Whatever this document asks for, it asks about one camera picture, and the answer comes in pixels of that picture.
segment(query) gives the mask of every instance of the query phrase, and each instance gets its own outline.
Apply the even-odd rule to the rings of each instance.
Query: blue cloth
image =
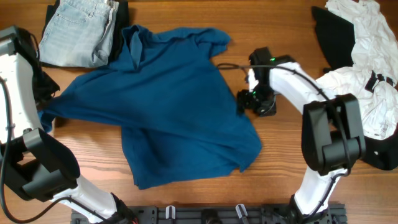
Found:
[[[77,77],[40,112],[45,130],[55,116],[121,126],[140,189],[248,168],[262,144],[209,61],[229,36],[189,28],[153,34],[139,25],[123,36],[116,61]]]

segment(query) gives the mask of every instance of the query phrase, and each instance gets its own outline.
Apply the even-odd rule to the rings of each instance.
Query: blue t-shirt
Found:
[[[209,59],[226,50],[218,29],[153,34],[123,29],[119,58],[77,77],[40,112],[121,126],[124,155],[140,189],[244,171],[262,144]]]

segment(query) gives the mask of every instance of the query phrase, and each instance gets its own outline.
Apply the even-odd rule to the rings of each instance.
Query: cable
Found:
[[[351,174],[351,159],[349,158],[349,154],[348,154],[347,137],[346,137],[346,133],[344,131],[343,122],[341,121],[340,117],[338,116],[338,112],[337,112],[336,108],[332,105],[329,97],[326,96],[326,94],[323,92],[323,90],[321,88],[317,87],[317,85],[314,84],[310,79],[308,79],[305,75],[297,72],[296,70],[285,68],[282,66],[277,66],[277,65],[236,65],[233,63],[220,63],[217,65],[217,68],[219,70],[234,70],[234,69],[244,70],[245,68],[278,68],[278,69],[286,70],[286,71],[292,72],[295,75],[300,76],[305,81],[309,82],[309,84],[311,84],[311,86],[314,87],[314,89],[316,91],[318,91],[319,94],[321,94],[321,96],[324,97],[324,99],[326,100],[326,104],[329,107],[329,109],[331,109],[331,111],[333,113],[333,117],[335,118],[337,128],[340,130],[341,138],[343,140],[344,154],[345,154],[346,163],[347,163],[347,172],[344,174],[336,174],[333,177],[331,177],[331,182],[328,186],[328,189],[326,190],[326,193],[323,196],[323,198],[319,201],[319,204],[317,205],[317,207],[314,209],[314,211],[309,216],[305,217],[302,220],[302,223],[308,222],[325,203],[334,184],[336,183],[336,179],[339,177],[347,177]]]
[[[4,214],[7,216],[7,218],[15,223],[30,223],[32,221],[39,219],[44,214],[46,214],[52,207],[54,207],[55,204],[59,203],[62,200],[68,200],[69,202],[75,203],[76,205],[78,205],[82,209],[86,210],[87,212],[90,212],[91,214],[95,215],[96,217],[102,219],[104,222],[111,223],[107,219],[102,217],[101,215],[98,215],[95,211],[90,210],[88,207],[82,205],[80,202],[76,201],[75,199],[73,199],[71,197],[62,197],[62,198],[56,199],[53,203],[51,203],[47,208],[45,208],[38,215],[36,215],[33,218],[26,219],[26,220],[19,220],[10,213],[10,211],[8,210],[8,207],[7,207],[6,198],[5,198],[5,194],[4,194],[4,181],[6,179],[7,158],[9,157],[9,152],[10,152],[9,143],[11,142],[12,129],[14,128],[14,126],[11,124],[12,116],[11,116],[11,104],[10,104],[9,92],[7,89],[6,81],[1,76],[0,76],[0,84],[1,84],[3,92],[4,92],[4,97],[5,97],[5,102],[6,102],[6,119],[7,119],[7,127],[6,127],[7,142],[6,142],[6,147],[4,149],[4,154],[2,157],[1,167],[0,167],[0,203],[1,203],[2,210],[3,210]]]

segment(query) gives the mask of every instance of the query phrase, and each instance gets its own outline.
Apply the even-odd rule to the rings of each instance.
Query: folded jeans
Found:
[[[61,67],[106,65],[119,3],[61,0],[39,44],[40,61]]]

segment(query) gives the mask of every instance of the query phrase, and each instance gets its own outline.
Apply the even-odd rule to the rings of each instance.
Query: wooden table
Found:
[[[379,1],[387,21],[398,34],[398,1]],[[273,1],[138,1],[130,2],[133,23],[154,32],[176,27],[216,27],[233,39],[214,63],[247,63],[258,47],[269,46],[274,55],[290,54],[316,78],[327,67],[313,27],[310,6],[319,0]],[[46,4],[0,3],[0,29],[12,24],[41,36]],[[83,69],[45,69],[64,90]],[[233,92],[246,87],[240,71],[223,72]],[[229,177],[177,182],[138,190],[121,150],[120,127],[69,120],[53,135],[76,155],[81,173],[99,188],[115,193],[128,205],[260,205],[287,203],[300,187],[306,164],[300,148],[300,113],[283,96],[277,97],[278,113],[252,118],[263,150],[244,173]],[[358,161],[349,178],[337,185],[331,201],[345,203],[350,224],[398,222],[398,170],[384,172]],[[7,190],[7,203],[19,218],[36,215],[48,203],[25,202]],[[57,205],[36,223],[69,223],[70,209]],[[10,223],[0,212],[0,223]]]

